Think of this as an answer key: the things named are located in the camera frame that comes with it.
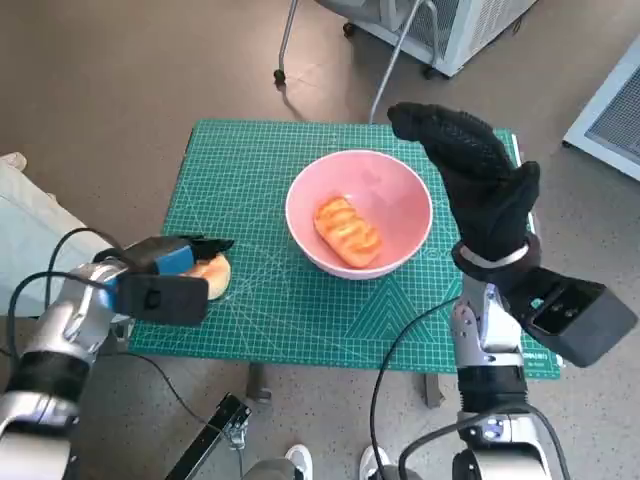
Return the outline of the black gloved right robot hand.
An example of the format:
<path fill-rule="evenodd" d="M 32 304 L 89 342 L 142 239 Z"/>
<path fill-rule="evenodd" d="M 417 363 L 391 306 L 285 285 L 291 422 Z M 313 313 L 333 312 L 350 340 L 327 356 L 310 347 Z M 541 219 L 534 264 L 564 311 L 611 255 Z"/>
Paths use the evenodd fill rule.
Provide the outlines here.
<path fill-rule="evenodd" d="M 485 121 L 441 105 L 401 102 L 387 111 L 394 135 L 422 145 L 438 169 L 464 246 L 496 262 L 525 245 L 540 166 L 516 167 Z"/>

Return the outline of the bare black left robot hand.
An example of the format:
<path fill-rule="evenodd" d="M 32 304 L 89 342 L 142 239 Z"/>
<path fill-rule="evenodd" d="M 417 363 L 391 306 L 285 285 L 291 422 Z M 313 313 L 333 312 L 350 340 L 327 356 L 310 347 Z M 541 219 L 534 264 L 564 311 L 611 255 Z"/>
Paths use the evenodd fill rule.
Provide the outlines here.
<path fill-rule="evenodd" d="M 179 275 L 199 261 L 210 261 L 228 251 L 233 240 L 203 235 L 155 236 L 124 250 L 134 270 L 145 274 Z"/>

